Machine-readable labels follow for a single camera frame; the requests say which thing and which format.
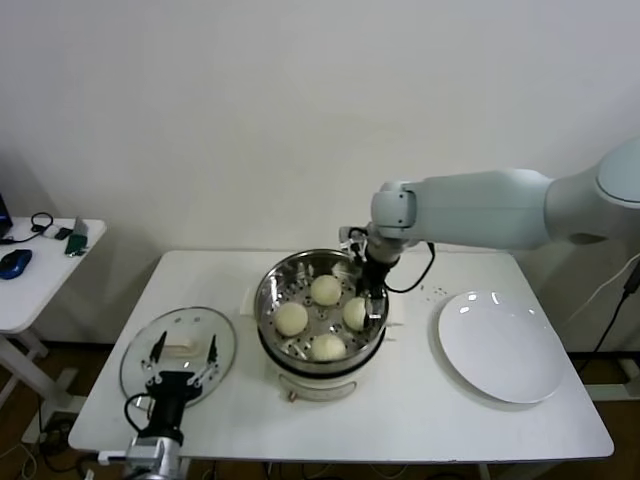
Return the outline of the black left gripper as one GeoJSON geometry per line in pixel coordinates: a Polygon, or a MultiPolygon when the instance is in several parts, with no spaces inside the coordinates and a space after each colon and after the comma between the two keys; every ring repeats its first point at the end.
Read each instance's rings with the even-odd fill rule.
{"type": "Polygon", "coordinates": [[[153,344],[145,361],[145,384],[153,408],[145,437],[183,437],[181,423],[187,403],[201,395],[201,388],[213,389],[218,374],[217,335],[209,344],[204,366],[194,374],[186,371],[161,371],[159,360],[166,342],[164,331],[153,344]]]}

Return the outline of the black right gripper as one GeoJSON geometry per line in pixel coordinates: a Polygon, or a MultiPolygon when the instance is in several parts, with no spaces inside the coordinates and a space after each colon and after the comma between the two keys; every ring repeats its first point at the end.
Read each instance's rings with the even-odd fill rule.
{"type": "Polygon", "coordinates": [[[356,281],[356,294],[368,294],[365,297],[366,330],[378,328],[382,324],[382,297],[385,290],[385,280],[390,271],[390,264],[376,260],[368,251],[359,263],[360,276],[356,281]]]}

